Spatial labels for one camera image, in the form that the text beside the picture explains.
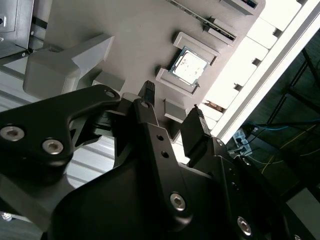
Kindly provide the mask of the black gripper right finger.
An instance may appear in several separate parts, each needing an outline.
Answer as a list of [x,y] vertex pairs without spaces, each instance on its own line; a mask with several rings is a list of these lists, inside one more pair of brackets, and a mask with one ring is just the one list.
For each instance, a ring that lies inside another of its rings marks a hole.
[[201,109],[194,106],[181,125],[187,166],[212,177],[221,240],[300,239],[300,222],[246,158],[232,158],[226,145],[210,134]]

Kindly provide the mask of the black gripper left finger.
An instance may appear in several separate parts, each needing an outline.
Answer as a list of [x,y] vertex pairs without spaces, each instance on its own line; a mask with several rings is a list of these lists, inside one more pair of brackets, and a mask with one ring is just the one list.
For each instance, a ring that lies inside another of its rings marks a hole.
[[[133,208],[167,226],[192,219],[188,194],[147,81],[132,100],[96,85],[0,114],[0,197],[38,226],[49,226],[63,202],[77,212],[119,214]],[[101,136],[115,138],[112,170],[73,190],[66,169],[74,152]]]

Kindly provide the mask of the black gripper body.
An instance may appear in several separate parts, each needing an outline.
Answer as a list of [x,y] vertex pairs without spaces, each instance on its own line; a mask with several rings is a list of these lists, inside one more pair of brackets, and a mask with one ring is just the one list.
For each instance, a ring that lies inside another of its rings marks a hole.
[[0,209],[26,217],[45,240],[232,240],[225,184],[177,164],[164,186],[150,167],[127,162],[73,188],[0,177]]

